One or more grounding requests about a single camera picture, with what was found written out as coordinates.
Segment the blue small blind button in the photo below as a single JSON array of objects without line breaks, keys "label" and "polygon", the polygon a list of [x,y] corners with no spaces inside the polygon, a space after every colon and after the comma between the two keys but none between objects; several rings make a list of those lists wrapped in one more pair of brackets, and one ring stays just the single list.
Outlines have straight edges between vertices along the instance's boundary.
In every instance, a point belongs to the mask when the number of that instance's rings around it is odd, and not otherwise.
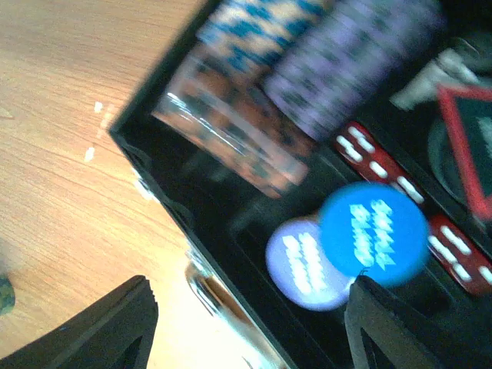
[{"label": "blue small blind button", "polygon": [[384,287],[422,272],[429,226],[406,195],[385,184],[357,182],[338,189],[320,212],[320,245],[347,277],[363,273]]}]

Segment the black poker set case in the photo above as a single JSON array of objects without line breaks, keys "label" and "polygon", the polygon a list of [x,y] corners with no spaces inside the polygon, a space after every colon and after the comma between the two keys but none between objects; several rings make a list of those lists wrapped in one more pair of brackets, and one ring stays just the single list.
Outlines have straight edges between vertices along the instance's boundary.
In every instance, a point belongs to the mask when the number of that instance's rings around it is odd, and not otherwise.
[{"label": "black poker set case", "polygon": [[110,134],[249,364],[491,366],[489,1],[206,1]]}]

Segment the triangular all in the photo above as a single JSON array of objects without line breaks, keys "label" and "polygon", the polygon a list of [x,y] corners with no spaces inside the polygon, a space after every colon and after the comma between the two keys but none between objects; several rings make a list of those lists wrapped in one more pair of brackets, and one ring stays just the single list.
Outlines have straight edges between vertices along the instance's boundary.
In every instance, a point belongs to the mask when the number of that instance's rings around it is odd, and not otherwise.
[{"label": "triangular all", "polygon": [[491,220],[491,89],[440,85],[437,97],[469,209]]}]

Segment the orange big blind button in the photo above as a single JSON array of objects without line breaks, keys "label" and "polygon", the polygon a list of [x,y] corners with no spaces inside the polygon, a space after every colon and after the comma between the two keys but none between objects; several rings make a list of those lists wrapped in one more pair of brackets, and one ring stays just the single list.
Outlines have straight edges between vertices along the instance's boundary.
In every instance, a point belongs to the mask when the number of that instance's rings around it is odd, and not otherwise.
[{"label": "orange big blind button", "polygon": [[311,311],[331,311],[345,304],[354,279],[336,269],[320,243],[316,218],[295,218],[270,236],[265,261],[281,293]]}]

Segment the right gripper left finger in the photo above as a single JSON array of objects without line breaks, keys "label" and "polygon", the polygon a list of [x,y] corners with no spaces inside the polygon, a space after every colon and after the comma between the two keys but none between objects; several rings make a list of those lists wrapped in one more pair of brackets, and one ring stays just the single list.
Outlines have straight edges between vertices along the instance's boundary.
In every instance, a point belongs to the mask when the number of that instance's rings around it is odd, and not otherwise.
[{"label": "right gripper left finger", "polygon": [[146,368],[158,304],[135,275],[79,314],[1,359],[2,368]]}]

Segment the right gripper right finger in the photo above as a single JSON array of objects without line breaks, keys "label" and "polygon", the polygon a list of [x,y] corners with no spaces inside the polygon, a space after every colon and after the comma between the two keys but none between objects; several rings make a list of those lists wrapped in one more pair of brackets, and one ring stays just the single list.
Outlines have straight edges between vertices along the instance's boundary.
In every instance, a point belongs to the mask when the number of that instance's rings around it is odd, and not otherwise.
[{"label": "right gripper right finger", "polygon": [[491,318],[474,309],[430,319],[366,275],[344,312],[356,368],[489,368]]}]

